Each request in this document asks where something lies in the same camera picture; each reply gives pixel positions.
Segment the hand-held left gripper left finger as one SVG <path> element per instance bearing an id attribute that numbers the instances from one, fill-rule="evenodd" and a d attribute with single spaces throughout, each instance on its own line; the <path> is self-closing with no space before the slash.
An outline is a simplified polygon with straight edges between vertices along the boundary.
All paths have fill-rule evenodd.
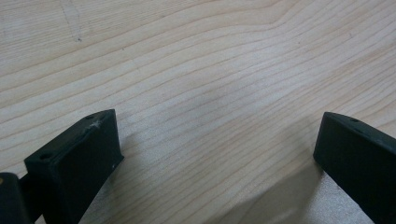
<path id="1" fill-rule="evenodd" d="M 24 162 L 39 186 L 48 224 L 78 224 L 100 188 L 122 162 L 116 112 L 91 114 Z"/>

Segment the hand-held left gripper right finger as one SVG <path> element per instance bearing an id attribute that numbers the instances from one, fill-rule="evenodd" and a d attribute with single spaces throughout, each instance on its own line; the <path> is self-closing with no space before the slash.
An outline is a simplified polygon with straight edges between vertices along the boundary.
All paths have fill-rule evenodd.
<path id="1" fill-rule="evenodd" d="M 396 139 L 351 117 L 323 114 L 315 161 L 375 224 L 396 224 Z"/>

